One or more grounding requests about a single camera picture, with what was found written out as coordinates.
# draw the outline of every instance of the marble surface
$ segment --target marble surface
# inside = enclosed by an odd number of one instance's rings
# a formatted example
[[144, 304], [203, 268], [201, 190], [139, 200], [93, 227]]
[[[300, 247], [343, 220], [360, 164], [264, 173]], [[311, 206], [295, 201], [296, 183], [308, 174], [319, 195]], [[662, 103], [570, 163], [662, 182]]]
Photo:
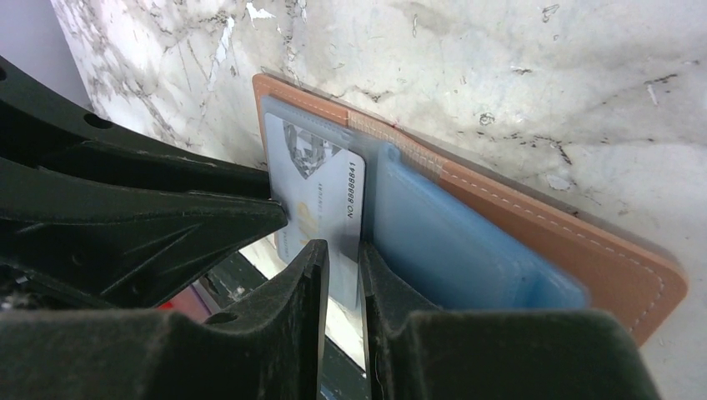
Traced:
[[[642, 352], [665, 398], [704, 398], [707, 3], [52, 2], [127, 128], [265, 168], [250, 80], [275, 72], [665, 249], [691, 288]], [[328, 333], [355, 353], [354, 331]]]

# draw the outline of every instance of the white card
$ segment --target white card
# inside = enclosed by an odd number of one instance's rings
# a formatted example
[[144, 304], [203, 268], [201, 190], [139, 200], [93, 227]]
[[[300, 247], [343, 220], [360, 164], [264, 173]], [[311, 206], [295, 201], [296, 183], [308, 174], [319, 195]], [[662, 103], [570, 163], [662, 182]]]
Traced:
[[326, 239], [329, 296], [355, 309], [365, 162], [358, 155], [266, 112], [270, 186], [288, 225], [276, 232], [278, 255], [290, 263], [311, 239]]

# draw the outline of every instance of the wallet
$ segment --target wallet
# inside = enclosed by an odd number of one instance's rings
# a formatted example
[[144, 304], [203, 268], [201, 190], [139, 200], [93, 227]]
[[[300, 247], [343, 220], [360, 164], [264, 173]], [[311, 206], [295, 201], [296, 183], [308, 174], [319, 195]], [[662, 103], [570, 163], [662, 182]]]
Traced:
[[[584, 289], [571, 276], [404, 165], [393, 144], [271, 96], [261, 97], [260, 108], [268, 144], [287, 123], [301, 129], [296, 140], [303, 145], [306, 142], [309, 161], [318, 166], [331, 159], [323, 157], [324, 149], [330, 146], [363, 158], [362, 239], [372, 242], [390, 269], [432, 303], [457, 310], [587, 306]], [[296, 146], [294, 139], [291, 145]], [[314, 169], [311, 174], [315, 180], [318, 171]], [[358, 274], [339, 271], [344, 267], [331, 266], [329, 293], [354, 309], [350, 301], [346, 302], [350, 299], [346, 292], [355, 287], [352, 283], [358, 281]]]
[[258, 115], [260, 99], [271, 96], [392, 143], [406, 165], [577, 278], [589, 289], [591, 307], [613, 313], [639, 345], [687, 293], [687, 280], [675, 263], [471, 171], [386, 122], [266, 74], [253, 77], [253, 89]]

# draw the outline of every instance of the brown leather wallet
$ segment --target brown leather wallet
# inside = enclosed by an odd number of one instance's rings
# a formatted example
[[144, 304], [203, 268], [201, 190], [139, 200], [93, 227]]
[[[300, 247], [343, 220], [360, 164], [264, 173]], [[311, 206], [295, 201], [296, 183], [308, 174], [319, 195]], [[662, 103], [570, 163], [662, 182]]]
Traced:
[[[260, 98], [270, 95], [344, 127], [397, 146], [404, 162], [508, 234], [578, 278], [592, 307], [612, 312], [640, 345], [687, 293], [680, 268], [656, 254], [557, 208], [470, 171], [406, 133], [344, 105], [265, 74], [253, 77]], [[260, 121], [262, 135], [263, 121]]]

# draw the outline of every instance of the white marble tabletop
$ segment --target white marble tabletop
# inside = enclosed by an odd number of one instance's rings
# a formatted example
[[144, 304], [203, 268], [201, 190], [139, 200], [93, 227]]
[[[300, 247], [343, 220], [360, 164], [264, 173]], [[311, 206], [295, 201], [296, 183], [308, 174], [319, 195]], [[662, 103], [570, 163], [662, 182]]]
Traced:
[[[251, 78], [272, 71], [664, 248], [690, 292], [642, 352], [665, 398], [704, 398], [707, 3], [52, 2], [127, 128], [265, 168]], [[244, 253], [282, 267], [267, 241]], [[360, 361], [345, 325], [328, 334]]]

